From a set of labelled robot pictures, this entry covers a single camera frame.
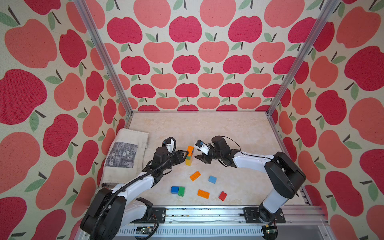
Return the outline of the light blue lego brick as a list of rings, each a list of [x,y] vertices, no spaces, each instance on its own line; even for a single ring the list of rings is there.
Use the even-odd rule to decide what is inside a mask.
[[[217,178],[214,177],[214,176],[209,176],[208,181],[209,181],[210,183],[215,184],[215,183],[217,182]]]

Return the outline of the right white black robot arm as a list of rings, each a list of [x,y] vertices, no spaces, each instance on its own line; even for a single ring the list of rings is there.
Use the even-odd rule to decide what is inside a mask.
[[[226,167],[247,168],[266,173],[273,189],[259,205],[256,216],[262,223],[273,222],[278,210],[297,194],[307,179],[306,175],[283,152],[274,155],[249,154],[242,152],[240,148],[231,149],[226,138],[215,136],[209,144],[197,140],[195,148],[202,154],[195,158],[205,164],[211,164],[212,160],[216,159]]]

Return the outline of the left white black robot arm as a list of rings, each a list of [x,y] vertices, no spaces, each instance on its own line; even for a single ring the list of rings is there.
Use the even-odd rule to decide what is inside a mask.
[[[157,230],[160,220],[153,214],[153,204],[140,194],[154,187],[166,174],[165,170],[182,164],[188,154],[187,150],[176,150],[174,144],[158,147],[138,177],[96,193],[80,224],[81,230],[89,234],[91,240],[112,240],[120,227],[136,220],[154,221]]]

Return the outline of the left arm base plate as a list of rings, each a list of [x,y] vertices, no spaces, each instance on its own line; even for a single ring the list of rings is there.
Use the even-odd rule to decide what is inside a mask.
[[[159,222],[160,224],[165,223],[166,208],[151,208],[147,210],[144,217],[133,221],[134,224],[154,224]]]

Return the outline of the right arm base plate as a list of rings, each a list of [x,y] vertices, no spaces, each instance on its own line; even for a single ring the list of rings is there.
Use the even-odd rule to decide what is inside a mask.
[[[243,208],[243,215],[247,224],[284,224],[286,223],[285,215],[281,208],[276,213],[270,213],[268,210],[262,208],[259,210],[255,208]]]

